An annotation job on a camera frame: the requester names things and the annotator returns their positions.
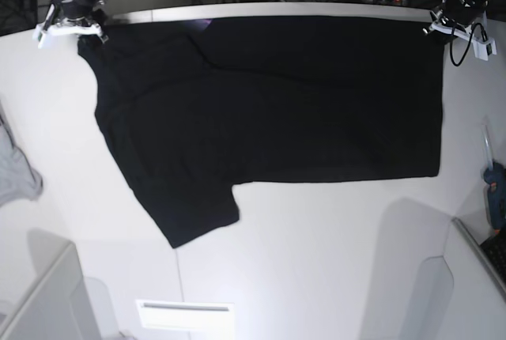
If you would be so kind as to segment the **grey cloth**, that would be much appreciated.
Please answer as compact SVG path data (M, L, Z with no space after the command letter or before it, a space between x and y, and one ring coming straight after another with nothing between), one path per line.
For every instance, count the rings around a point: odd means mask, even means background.
M36 201L43 192L43 178L17 145L1 108L1 206L26 199Z

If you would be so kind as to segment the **black T-shirt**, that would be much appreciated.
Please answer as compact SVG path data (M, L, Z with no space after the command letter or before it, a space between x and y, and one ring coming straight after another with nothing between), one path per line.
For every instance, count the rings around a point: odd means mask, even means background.
M365 17L111 25L78 54L96 123L171 247L237 222L236 185L437 176L444 45Z

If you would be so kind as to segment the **black keyboard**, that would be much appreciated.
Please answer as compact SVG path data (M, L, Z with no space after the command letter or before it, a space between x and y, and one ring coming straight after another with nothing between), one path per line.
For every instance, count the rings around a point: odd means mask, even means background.
M500 230L480 245L487 259L501 279L506 278L506 238L505 229Z

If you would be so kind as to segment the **blue glue gun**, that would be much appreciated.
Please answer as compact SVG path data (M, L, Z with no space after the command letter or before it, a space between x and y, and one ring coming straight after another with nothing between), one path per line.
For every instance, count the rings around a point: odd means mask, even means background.
M487 185L489 222L494 230L500 231L505 227L505 167L493 157L492 143L485 123L482 133L487 160L482 177Z

